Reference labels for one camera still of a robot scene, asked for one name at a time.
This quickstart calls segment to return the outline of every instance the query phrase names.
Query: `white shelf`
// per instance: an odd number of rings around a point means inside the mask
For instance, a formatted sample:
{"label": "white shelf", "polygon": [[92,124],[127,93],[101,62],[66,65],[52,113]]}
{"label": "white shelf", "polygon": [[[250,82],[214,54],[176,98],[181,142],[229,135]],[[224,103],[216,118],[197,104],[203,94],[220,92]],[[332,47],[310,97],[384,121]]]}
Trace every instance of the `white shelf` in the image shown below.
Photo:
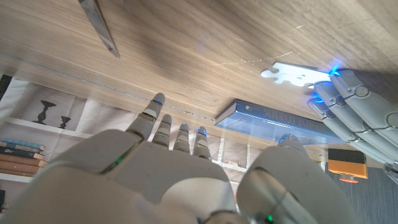
{"label": "white shelf", "polygon": [[22,183],[29,183],[31,182],[33,177],[24,177],[19,175],[12,175],[12,174],[1,174],[0,173],[0,180],[10,180]]}
{"label": "white shelf", "polygon": [[18,119],[18,118],[7,118],[6,122],[12,123],[12,124],[18,124],[18,125],[22,125],[22,126],[27,126],[27,127],[35,128],[35,129],[41,129],[44,131],[50,131],[53,133],[66,134],[66,135],[74,136],[74,137],[80,137],[80,138],[92,137],[92,134],[79,133],[76,131],[56,128],[56,127],[48,126],[48,125],[44,125],[44,124],[37,124],[35,122],[26,121],[26,120]]}

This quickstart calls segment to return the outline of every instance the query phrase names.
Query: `puzzle piece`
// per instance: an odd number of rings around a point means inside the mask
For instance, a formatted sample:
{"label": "puzzle piece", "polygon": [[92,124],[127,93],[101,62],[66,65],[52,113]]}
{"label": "puzzle piece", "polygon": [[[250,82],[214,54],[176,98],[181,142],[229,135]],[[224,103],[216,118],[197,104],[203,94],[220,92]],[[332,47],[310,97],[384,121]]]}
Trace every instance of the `puzzle piece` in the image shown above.
{"label": "puzzle piece", "polygon": [[275,62],[273,67],[278,71],[274,73],[270,70],[264,70],[261,72],[261,76],[265,78],[276,78],[276,84],[281,84],[283,81],[289,81],[295,86],[303,87],[306,83],[314,84],[320,81],[330,82],[329,74],[318,72],[309,69],[308,67],[281,62]]}

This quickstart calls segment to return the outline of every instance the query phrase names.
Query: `robotic hand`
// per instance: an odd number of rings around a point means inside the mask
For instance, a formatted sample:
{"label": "robotic hand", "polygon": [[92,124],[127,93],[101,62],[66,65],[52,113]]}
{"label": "robotic hand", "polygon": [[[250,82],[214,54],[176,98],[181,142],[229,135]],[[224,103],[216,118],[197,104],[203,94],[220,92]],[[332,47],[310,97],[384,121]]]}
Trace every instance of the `robotic hand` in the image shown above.
{"label": "robotic hand", "polygon": [[168,150],[169,115],[147,141],[164,101],[158,93],[126,132],[104,131],[59,155],[0,223],[356,223],[343,193],[291,134],[254,161],[235,201],[210,160],[205,128],[193,155],[185,123]]}
{"label": "robotic hand", "polygon": [[385,164],[398,184],[398,108],[369,91],[352,70],[334,72],[330,80],[314,84],[321,99],[307,104],[342,140]]}

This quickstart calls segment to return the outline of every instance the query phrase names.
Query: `orange object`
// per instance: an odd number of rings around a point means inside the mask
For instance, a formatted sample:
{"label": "orange object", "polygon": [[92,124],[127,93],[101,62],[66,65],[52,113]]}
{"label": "orange object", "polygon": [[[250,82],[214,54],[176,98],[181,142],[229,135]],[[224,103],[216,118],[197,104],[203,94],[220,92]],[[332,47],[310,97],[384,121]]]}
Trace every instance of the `orange object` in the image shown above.
{"label": "orange object", "polygon": [[345,179],[345,178],[339,178],[339,180],[344,181],[344,182],[348,182],[348,183],[353,183],[353,184],[358,183],[357,180],[351,180],[351,179]]}
{"label": "orange object", "polygon": [[329,171],[336,174],[348,174],[359,178],[368,178],[366,164],[355,162],[328,160]]}

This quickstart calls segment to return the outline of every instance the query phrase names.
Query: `gray wall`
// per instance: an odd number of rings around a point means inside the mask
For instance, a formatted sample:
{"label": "gray wall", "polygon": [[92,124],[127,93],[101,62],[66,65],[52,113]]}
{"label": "gray wall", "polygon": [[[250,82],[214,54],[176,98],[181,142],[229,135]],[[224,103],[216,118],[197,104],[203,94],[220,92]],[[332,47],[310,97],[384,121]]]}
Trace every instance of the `gray wall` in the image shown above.
{"label": "gray wall", "polygon": [[398,185],[382,169],[369,168],[368,179],[357,184],[339,180],[340,175],[326,172],[347,195],[360,224],[398,223]]}

